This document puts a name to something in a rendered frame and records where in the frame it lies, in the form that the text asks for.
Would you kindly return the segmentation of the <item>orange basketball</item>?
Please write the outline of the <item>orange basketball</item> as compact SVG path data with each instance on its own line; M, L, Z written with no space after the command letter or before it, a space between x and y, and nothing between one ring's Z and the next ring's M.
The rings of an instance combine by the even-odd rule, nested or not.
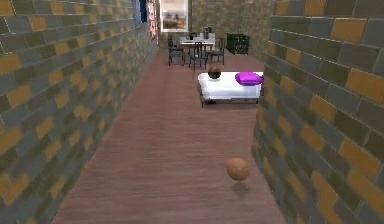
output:
M228 176L234 181L244 181L250 174L248 162L244 158L233 157L227 160L226 170Z

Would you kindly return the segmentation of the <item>white bed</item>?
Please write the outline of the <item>white bed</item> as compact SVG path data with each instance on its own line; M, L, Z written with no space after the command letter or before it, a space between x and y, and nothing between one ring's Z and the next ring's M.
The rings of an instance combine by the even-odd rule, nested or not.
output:
M201 106L212 102L236 100L258 101L262 85L243 86L235 78L236 72L222 72L218 79L212 79L207 73L200 73L198 90Z

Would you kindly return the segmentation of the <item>black dining chair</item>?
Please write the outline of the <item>black dining chair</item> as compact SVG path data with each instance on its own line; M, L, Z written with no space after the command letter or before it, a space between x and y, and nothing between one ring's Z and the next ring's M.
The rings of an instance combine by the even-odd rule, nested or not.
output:
M181 59L181 65L185 64L184 51L181 47L174 44L173 39L168 40L168 65L173 63L174 58Z
M222 61L225 64L225 39L220 38L218 40L218 47L208 52L210 62L213 62L213 58L216 57L218 61Z
M189 67L196 70L196 63L199 63L200 67L207 67L208 54L206 46L202 42L195 42L188 50L189 55Z

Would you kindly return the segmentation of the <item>purple pillow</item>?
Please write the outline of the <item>purple pillow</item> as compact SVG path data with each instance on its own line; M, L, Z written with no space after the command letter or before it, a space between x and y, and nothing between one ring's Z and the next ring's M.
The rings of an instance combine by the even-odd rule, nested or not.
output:
M242 86L256 86L263 82L263 78L254 72L239 72L235 79Z

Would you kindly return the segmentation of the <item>white dining table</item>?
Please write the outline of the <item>white dining table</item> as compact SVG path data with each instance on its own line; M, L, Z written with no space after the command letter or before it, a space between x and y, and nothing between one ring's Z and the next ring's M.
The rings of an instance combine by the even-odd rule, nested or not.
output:
M203 37L181 37L179 46L183 49L189 49L194 47L197 42L201 42L208 51L212 51L215 48L215 40L214 39L204 39Z

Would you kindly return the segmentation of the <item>dark green cabinet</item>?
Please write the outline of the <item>dark green cabinet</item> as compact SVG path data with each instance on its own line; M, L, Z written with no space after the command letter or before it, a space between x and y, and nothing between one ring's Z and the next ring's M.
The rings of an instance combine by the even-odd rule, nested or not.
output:
M226 49L232 54L248 54L250 37L244 34L227 34Z

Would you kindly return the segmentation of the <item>red patterned framed picture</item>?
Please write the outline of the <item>red patterned framed picture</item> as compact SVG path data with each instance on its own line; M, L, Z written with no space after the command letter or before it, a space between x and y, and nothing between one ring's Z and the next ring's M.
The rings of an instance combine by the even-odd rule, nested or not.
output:
M148 0L148 28L152 40L157 36L156 22L156 0Z

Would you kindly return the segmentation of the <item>blue framed picture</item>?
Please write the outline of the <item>blue framed picture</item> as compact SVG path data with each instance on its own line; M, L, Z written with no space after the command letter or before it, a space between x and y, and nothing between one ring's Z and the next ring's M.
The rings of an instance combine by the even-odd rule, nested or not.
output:
M147 12L147 0L133 0L135 9L135 20L138 24L146 23Z

